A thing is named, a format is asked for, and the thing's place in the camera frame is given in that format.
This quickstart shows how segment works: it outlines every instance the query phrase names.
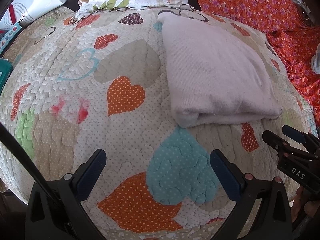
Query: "blue gripper pad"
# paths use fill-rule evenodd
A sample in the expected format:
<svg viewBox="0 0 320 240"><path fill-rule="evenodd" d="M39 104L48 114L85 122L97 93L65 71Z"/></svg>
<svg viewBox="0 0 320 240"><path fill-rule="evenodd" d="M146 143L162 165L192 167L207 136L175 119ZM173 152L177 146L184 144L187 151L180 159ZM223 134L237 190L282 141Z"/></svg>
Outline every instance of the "blue gripper pad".
<svg viewBox="0 0 320 240"><path fill-rule="evenodd" d="M242 197L242 186L230 170L230 166L232 166L233 170L238 169L238 175L242 174L239 168L234 163L230 163L220 150L213 150L211 152L210 164L229 199L239 202Z"/></svg>
<svg viewBox="0 0 320 240"><path fill-rule="evenodd" d="M84 163L84 165L88 164L88 167L83 171L84 173L76 184L76 199L79 202L89 197L107 162L105 151L98 149L93 155L95 156L90 157L88 162Z"/></svg>
<svg viewBox="0 0 320 240"><path fill-rule="evenodd" d="M290 127L289 125L284 125L282 127L282 133L292 140L296 141L297 143L304 143L305 138L301 132L296 130L295 128Z"/></svg>

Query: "red polka dot heart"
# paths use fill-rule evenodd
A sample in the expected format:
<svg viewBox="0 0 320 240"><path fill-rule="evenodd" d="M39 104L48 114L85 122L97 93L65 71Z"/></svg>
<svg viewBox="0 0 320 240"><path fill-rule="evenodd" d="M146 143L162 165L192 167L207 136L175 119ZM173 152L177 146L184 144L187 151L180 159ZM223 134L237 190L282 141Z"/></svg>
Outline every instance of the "red polka dot heart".
<svg viewBox="0 0 320 240"><path fill-rule="evenodd" d="M95 49L104 49L110 42L114 42L118 39L118 35L116 34L107 34L104 36L97 37L96 42L94 44Z"/></svg>

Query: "quilt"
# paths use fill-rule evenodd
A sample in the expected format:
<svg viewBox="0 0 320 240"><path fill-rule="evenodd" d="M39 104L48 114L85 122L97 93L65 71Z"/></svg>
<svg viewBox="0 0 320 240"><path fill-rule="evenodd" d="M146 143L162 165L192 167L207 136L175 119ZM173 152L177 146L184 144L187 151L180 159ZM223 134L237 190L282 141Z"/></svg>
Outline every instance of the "quilt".
<svg viewBox="0 0 320 240"><path fill-rule="evenodd" d="M262 132L283 136L288 124L316 134L309 104L265 34L224 17L172 9L251 46L284 109L277 120L180 128L171 115L159 11L100 12L75 25L69 13L37 23L28 38L20 34L25 44L0 96L1 122L46 180L74 172L95 149L105 150L107 164L82 205L107 239L209 239L235 205L210 167L214 149L258 179L280 176L291 198L297 184L277 170L276 152ZM3 145L0 178L28 202L33 179Z"/></svg>

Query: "box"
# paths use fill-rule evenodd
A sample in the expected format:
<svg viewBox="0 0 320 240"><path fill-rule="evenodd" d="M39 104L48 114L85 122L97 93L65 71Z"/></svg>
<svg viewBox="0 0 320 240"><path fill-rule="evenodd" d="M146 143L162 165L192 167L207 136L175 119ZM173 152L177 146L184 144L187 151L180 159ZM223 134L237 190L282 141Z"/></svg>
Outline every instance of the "box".
<svg viewBox="0 0 320 240"><path fill-rule="evenodd" d="M13 67L11 63L1 58L0 59L0 95L12 71L13 71Z"/></svg>

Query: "orange polka dot heart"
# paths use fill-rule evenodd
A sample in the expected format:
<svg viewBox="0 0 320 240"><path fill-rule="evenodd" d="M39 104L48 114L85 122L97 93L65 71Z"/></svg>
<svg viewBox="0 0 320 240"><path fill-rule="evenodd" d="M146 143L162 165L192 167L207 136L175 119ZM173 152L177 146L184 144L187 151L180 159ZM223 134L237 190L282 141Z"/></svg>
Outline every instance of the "orange polka dot heart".
<svg viewBox="0 0 320 240"><path fill-rule="evenodd" d="M132 86L128 77L118 77L108 88L108 116L133 111L142 105L144 98L142 86Z"/></svg>

